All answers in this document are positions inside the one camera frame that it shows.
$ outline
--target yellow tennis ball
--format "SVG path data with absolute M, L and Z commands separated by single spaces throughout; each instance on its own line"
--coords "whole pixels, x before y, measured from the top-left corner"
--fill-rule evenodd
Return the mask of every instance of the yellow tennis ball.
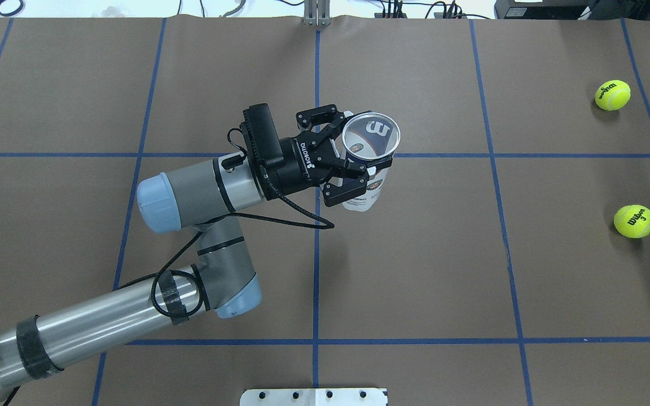
M 650 210 L 641 205 L 620 208 L 613 216 L 616 230 L 630 239 L 640 239 L 650 234 Z
M 609 80 L 596 90 L 596 105 L 606 111 L 622 108 L 631 98 L 631 88 L 621 80 Z

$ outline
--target plastic cup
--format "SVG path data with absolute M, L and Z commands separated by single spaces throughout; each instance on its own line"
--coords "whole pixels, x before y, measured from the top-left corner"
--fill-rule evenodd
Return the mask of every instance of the plastic cup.
M 345 159 L 358 164 L 368 165 L 369 162 L 383 157 L 392 156 L 400 144 L 400 128 L 395 121 L 381 113 L 364 113 L 354 116 L 342 129 L 342 143 Z M 345 201 L 342 205 L 348 210 L 366 211 L 376 202 L 383 190 L 383 183 L 390 168 L 376 171 L 369 169 L 368 187 L 364 195 Z

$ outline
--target light blue cap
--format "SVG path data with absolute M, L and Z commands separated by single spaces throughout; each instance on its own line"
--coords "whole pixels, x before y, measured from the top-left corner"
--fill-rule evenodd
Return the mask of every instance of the light blue cap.
M 261 301 L 260 281 L 257 280 L 257 274 L 255 274 L 252 280 L 240 290 L 240 293 L 214 311 L 220 319 L 229 319 L 256 308 Z
M 164 172 L 139 184 L 137 206 L 147 227 L 155 233 L 168 233 L 182 228 L 175 193 Z

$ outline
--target white bracket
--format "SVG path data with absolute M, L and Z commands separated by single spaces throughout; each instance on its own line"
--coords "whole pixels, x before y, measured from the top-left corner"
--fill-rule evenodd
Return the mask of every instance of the white bracket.
M 305 25 L 330 25 L 330 0 L 305 0 L 305 15 L 302 21 Z
M 240 406 L 388 406 L 388 390 L 378 388 L 248 390 Z

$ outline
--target black band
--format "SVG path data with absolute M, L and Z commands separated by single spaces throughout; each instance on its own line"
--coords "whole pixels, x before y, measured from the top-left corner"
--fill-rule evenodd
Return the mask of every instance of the black band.
M 172 271 L 166 270 L 160 276 L 159 281 L 160 292 L 162 293 L 162 299 L 165 301 L 165 307 L 167 311 L 174 314 L 185 314 L 187 309 L 180 299 L 180 291 L 177 290 L 177 284 L 175 283 L 175 278 L 172 277 Z M 185 321 L 189 320 L 189 317 L 170 317 L 172 324 L 182 324 Z
M 39 316 L 34 316 L 16 325 L 16 348 L 19 350 L 21 364 L 29 376 L 34 379 L 49 378 L 64 369 L 54 365 L 47 355 L 41 337 L 39 337 L 37 318 Z
M 204 282 L 202 282 L 202 276 L 199 275 L 199 268 L 195 264 L 191 264 L 192 272 L 194 273 L 195 280 L 197 281 L 197 288 L 199 288 L 199 294 L 202 297 L 202 303 L 204 304 L 204 311 L 209 311 L 209 298 L 207 297 L 207 291 L 204 289 Z
M 3 2 L 5 2 L 5 0 L 0 0 L 0 7 L 2 7 Z M 16 8 L 15 11 L 11 11 L 10 13 L 2 13 L 2 11 L 0 11 L 0 16 L 17 15 L 21 11 L 22 8 L 24 8 L 24 0 L 19 0 L 19 6 Z
M 235 208 L 232 206 L 230 196 L 227 195 L 227 190 L 225 190 L 225 184 L 222 182 L 222 174 L 219 173 L 219 158 L 212 160 L 212 166 L 214 167 L 214 181 L 217 182 L 217 188 L 219 188 L 219 194 L 222 196 L 222 201 L 224 201 L 225 206 L 227 206 L 230 213 L 234 213 Z
M 200 250 L 197 251 L 197 255 L 198 256 L 206 255 L 206 254 L 209 254 L 210 252 L 215 252 L 218 249 L 223 249 L 223 248 L 226 248 L 228 246 L 233 246 L 233 245 L 237 244 L 238 242 L 243 242 L 243 241 L 245 241 L 245 237 L 237 237 L 237 239 L 232 239 L 230 241 L 225 241 L 225 242 L 222 242 L 221 244 L 217 244 L 216 246 L 210 246 L 210 247 L 207 247 L 207 248 L 200 249 Z

